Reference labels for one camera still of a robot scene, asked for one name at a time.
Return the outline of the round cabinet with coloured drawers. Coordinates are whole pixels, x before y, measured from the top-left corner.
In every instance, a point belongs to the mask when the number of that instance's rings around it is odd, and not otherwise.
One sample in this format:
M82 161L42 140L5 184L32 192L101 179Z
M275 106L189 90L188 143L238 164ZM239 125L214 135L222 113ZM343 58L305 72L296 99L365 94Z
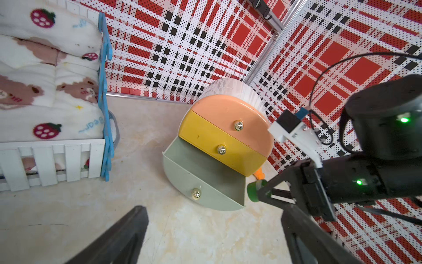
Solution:
M163 153L171 184L218 211L245 205L246 178L263 167L274 146L259 95L232 78L216 80L184 115Z

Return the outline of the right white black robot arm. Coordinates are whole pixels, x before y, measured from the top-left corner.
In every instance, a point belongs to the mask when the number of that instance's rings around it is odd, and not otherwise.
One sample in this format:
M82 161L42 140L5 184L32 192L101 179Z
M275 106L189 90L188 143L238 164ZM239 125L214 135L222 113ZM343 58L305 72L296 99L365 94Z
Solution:
M250 183L249 199L281 209L295 205L308 215L334 222L337 203L364 205L421 196L422 77L413 74L353 94L342 111L340 136L348 122L361 151L322 160L316 136L298 115L283 112L269 133L276 140L290 140L308 158L271 180Z

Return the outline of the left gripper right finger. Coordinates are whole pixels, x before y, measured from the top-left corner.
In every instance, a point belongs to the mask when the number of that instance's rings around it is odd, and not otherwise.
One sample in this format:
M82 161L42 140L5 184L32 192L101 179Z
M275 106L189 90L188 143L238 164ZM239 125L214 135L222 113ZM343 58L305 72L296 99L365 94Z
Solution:
M295 205L283 209L281 224L293 264L360 264Z

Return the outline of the green paint can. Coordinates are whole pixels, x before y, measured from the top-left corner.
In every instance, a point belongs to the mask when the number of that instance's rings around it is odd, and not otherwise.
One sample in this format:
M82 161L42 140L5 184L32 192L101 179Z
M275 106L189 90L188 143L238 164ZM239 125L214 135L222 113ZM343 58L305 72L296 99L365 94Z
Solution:
M251 182L247 185L247 195L252 202L259 202L258 190L264 187L268 182L265 179Z

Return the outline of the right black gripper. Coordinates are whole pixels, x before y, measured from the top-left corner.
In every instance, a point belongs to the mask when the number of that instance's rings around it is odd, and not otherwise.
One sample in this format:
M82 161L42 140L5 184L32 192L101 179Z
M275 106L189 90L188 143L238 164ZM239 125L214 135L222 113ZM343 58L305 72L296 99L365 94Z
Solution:
M257 180L256 201L263 201L282 210L288 206L297 206L301 210L306 207L311 216L321 217L326 222L335 222L335 208L323 186L320 172L321 169L316 168L309 159L300 166L288 167L269 181Z

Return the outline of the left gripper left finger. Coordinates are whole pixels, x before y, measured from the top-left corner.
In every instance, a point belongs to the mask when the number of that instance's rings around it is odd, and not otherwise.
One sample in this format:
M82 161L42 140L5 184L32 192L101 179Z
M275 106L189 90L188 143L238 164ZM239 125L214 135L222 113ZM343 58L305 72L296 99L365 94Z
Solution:
M135 206L69 264L136 264L149 220L147 209Z

